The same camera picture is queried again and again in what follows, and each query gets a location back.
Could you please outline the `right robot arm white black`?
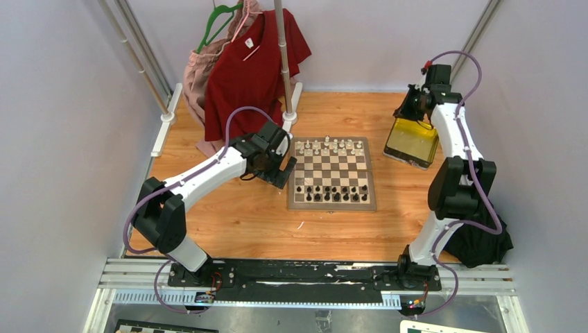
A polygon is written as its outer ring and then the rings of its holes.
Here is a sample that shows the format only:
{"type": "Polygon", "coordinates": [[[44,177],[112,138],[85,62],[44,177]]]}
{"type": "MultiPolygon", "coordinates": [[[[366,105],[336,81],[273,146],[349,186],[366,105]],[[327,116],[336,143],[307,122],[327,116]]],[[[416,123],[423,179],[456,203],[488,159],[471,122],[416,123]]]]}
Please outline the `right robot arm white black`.
{"type": "Polygon", "coordinates": [[[474,144],[465,99],[451,90],[451,66],[427,62],[421,73],[421,81],[409,85],[393,113],[387,148],[396,160],[421,169],[431,165],[437,148],[444,154],[429,187],[429,218],[398,259],[396,280],[408,290],[422,282],[426,287],[435,285],[438,255],[459,227],[478,222],[485,214],[496,217],[487,197],[496,165],[485,160],[474,144]]]}

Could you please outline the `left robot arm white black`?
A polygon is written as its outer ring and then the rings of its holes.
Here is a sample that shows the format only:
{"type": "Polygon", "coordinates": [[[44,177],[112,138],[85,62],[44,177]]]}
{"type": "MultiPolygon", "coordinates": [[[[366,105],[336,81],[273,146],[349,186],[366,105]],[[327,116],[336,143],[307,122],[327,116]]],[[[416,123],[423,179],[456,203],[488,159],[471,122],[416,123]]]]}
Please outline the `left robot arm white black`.
{"type": "Polygon", "coordinates": [[[167,180],[147,179],[128,219],[161,254],[186,269],[186,278],[203,287],[212,278],[211,257],[187,234],[187,212],[207,194],[235,178],[260,179],[283,189],[297,160],[283,164],[292,136],[271,121],[257,133],[232,139],[194,168],[167,180]]]}

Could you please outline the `gold metal tray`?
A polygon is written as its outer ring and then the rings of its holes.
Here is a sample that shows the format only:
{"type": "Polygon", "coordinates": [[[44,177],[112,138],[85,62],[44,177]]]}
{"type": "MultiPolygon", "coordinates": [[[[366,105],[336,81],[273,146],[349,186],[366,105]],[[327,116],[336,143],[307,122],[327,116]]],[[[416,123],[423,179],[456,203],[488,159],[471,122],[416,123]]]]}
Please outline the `gold metal tray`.
{"type": "Polygon", "coordinates": [[[438,143],[437,129],[431,124],[396,118],[383,154],[418,169],[427,170],[434,161],[438,143]]]}

